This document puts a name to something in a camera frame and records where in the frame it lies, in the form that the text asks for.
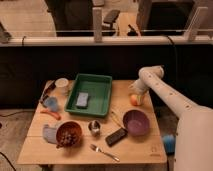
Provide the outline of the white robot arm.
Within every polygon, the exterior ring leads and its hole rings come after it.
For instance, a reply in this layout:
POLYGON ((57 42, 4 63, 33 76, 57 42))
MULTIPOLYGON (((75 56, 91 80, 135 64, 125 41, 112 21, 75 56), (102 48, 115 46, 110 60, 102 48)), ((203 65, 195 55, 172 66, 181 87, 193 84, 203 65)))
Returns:
POLYGON ((213 171, 213 109, 190 100, 163 76, 162 66, 143 67, 130 88, 141 95, 152 89, 179 118, 174 171, 213 171))

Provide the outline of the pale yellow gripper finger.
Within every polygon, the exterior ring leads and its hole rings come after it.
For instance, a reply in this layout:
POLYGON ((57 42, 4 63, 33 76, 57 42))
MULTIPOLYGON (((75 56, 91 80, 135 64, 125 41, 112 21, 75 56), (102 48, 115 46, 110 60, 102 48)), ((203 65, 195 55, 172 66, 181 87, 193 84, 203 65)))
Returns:
POLYGON ((145 103, 146 94, 140 95, 140 105, 143 105, 145 103))

